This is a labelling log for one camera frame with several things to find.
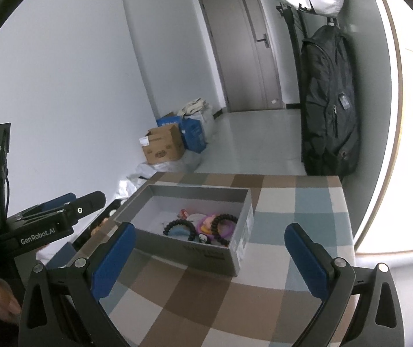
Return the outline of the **white pin badge back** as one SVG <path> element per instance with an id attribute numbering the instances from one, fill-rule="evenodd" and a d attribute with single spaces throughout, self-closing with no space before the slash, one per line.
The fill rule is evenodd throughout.
<path id="1" fill-rule="evenodd" d="M 202 220 L 204 220 L 205 217 L 206 217 L 205 214 L 193 213 L 193 214 L 190 214 L 189 217 L 187 217 L 187 220 L 192 222 L 196 226 L 199 222 L 202 222 Z"/>

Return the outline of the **pink pig figurine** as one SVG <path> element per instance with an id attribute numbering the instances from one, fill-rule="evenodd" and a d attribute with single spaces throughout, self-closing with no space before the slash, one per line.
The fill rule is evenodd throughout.
<path id="1" fill-rule="evenodd" d="M 200 225 L 200 230 L 202 231 L 202 233 L 205 234 L 212 234 L 212 224 L 213 221 L 216 219 L 216 215 L 210 215 L 205 217 L 205 219 L 202 221 L 201 225 Z"/>

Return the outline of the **clear red ring toy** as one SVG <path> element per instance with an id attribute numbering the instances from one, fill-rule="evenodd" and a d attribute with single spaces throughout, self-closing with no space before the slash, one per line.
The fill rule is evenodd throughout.
<path id="1" fill-rule="evenodd" d="M 178 217 L 180 219 L 187 219 L 189 217 L 189 215 L 190 215 L 190 213 L 187 210 L 181 209 L 181 211 L 178 214 Z"/>

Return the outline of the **dark blue jordan bag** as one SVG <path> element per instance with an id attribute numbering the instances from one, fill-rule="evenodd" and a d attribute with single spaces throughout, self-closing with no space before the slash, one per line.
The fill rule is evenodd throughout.
<path id="1" fill-rule="evenodd" d="M 36 253 L 36 260 L 45 265 L 48 270 L 60 269 L 68 265 L 76 254 L 76 249 L 70 242 L 65 243 L 58 251 L 45 248 Z"/>

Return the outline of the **checkered table cloth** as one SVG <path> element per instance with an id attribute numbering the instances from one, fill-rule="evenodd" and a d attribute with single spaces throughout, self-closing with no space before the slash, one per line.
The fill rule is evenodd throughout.
<path id="1" fill-rule="evenodd" d="M 293 222 L 332 256 L 355 262 L 337 177 L 159 172 L 151 183 L 246 188 L 255 222 L 237 276 L 133 251 L 101 300 L 131 346 L 291 346 L 320 304 L 284 245 Z"/>

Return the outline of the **grey cardboard box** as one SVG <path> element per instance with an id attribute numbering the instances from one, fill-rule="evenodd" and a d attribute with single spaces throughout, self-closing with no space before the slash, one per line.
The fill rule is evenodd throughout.
<path id="1" fill-rule="evenodd" d="M 202 233 L 190 214 L 216 215 L 211 244 L 199 243 Z M 136 248 L 192 268 L 237 276 L 253 229 L 251 192 L 244 188 L 148 185 L 113 214 L 136 230 Z"/>

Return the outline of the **brown cardboard box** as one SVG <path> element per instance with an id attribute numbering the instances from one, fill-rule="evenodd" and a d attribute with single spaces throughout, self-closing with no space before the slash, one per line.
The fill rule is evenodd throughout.
<path id="1" fill-rule="evenodd" d="M 149 129 L 139 142 L 150 165 L 179 160 L 185 152 L 178 124 Z"/>

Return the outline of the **white plastic bags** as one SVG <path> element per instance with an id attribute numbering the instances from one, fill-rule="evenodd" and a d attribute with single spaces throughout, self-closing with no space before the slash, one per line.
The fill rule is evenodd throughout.
<path id="1" fill-rule="evenodd" d="M 150 165 L 146 162 L 137 166 L 134 173 L 120 179 L 118 182 L 118 190 L 115 196 L 119 199 L 129 198 L 133 195 L 145 182 L 153 177 L 157 172 L 193 172 L 199 166 L 199 161 L 167 161 L 155 165 Z"/>

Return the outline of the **small penguin charm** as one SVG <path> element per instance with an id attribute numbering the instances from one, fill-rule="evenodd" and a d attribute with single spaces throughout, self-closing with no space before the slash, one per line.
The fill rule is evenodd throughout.
<path id="1" fill-rule="evenodd" d="M 200 233 L 198 235 L 198 239 L 199 239 L 199 243 L 211 244 L 211 239 L 203 233 Z"/>

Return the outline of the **blue paper bag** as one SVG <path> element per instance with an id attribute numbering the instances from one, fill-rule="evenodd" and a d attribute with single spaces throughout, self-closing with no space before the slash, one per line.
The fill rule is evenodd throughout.
<path id="1" fill-rule="evenodd" d="M 200 154 L 206 148 L 205 136 L 200 121 L 169 114 L 160 117 L 156 122 L 159 127 L 169 124 L 177 124 L 181 132 L 181 138 L 185 149 Z"/>

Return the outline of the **black backpack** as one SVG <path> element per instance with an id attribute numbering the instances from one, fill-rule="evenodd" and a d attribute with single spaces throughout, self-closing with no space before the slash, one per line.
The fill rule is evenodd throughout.
<path id="1" fill-rule="evenodd" d="M 302 161 L 309 176 L 343 179 L 357 166 L 361 148 L 349 43 L 324 25 L 303 40 Z"/>

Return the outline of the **beige tote bag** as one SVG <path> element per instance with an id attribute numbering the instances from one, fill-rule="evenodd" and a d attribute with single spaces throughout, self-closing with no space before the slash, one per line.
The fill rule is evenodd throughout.
<path id="1" fill-rule="evenodd" d="M 197 98 L 185 104 L 181 109 L 179 109 L 177 115 L 181 117 L 191 116 L 196 113 L 201 113 L 209 107 L 210 104 L 207 103 L 203 98 Z"/>

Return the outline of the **grey door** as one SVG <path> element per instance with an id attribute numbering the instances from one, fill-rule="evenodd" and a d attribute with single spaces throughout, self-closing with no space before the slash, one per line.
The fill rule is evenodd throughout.
<path id="1" fill-rule="evenodd" d="M 199 0 L 227 110 L 283 108 L 279 72 L 260 0 Z"/>

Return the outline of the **black coat rack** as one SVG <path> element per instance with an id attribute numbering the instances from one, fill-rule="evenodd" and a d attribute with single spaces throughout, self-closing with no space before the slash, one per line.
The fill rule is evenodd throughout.
<path id="1" fill-rule="evenodd" d="M 301 107 L 301 101 L 303 98 L 303 64 L 301 55 L 301 45 L 302 41 L 308 35 L 308 31 L 306 23 L 303 19 L 303 14 L 300 10 L 296 10 L 292 8 L 290 5 L 284 5 L 281 2 L 276 6 L 276 10 L 279 12 L 280 16 L 286 22 L 295 63 L 295 69 L 297 72 L 297 87 L 299 101 L 297 103 L 289 104 L 289 109 L 298 109 L 300 111 L 300 149 L 301 162 L 303 162 L 303 112 Z"/>

